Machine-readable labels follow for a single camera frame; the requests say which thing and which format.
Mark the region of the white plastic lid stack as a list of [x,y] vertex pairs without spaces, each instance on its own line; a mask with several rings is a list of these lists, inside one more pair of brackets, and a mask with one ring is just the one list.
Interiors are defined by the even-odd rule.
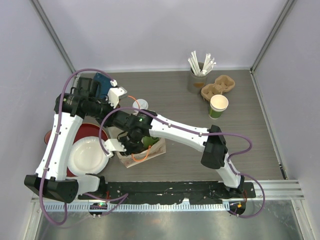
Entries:
[[135,101],[135,104],[138,109],[147,110],[149,108],[149,104],[145,99],[139,98]]

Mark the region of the brown pulp cup carrier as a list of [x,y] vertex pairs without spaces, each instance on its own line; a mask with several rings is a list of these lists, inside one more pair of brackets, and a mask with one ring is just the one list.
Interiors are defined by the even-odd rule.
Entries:
[[205,85],[201,91],[200,95],[206,101],[210,101],[214,95],[223,95],[228,93],[235,87],[235,81],[229,77],[228,75],[220,75],[214,81],[214,83],[210,83]]

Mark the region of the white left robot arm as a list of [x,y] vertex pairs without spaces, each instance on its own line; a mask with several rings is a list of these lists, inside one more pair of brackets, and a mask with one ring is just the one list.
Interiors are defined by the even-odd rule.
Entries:
[[112,110],[100,97],[100,90],[98,81],[80,77],[69,93],[56,98],[53,127],[45,153],[35,173],[24,179],[24,185],[39,197],[69,204],[85,193],[97,200],[106,195],[103,176],[88,172],[67,177],[72,145],[85,116],[100,119]]

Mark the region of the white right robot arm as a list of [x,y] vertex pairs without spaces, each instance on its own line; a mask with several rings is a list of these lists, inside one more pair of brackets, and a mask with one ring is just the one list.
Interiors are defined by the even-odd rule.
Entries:
[[190,126],[149,110],[140,111],[136,115],[119,110],[109,117],[104,126],[116,127],[126,133],[119,138],[126,149],[125,156],[146,150],[144,137],[175,141],[202,153],[201,164],[218,172],[230,197],[236,198],[244,191],[244,177],[236,172],[233,165],[229,165],[226,140],[222,135],[216,135],[221,133],[218,126]]

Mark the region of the bear print paper bag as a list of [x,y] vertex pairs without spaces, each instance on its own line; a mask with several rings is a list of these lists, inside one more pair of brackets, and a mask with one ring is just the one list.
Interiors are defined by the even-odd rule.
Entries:
[[[133,99],[133,108],[138,108],[135,104],[135,101],[137,100],[133,96],[128,96],[129,98]],[[125,136],[125,133],[121,133],[121,130],[116,127],[110,127],[107,130],[107,134],[111,139],[115,139],[117,136],[122,137]],[[152,158],[158,157],[162,154],[166,153],[166,141],[164,138],[159,138],[159,141],[155,143],[153,146],[149,146],[148,148],[145,148],[143,146],[143,150],[140,153],[136,153],[133,155],[121,155],[122,152],[117,152],[116,155],[119,158],[119,161],[126,167],[130,168],[135,165],[138,165],[142,162],[145,162],[147,160],[150,160]]]

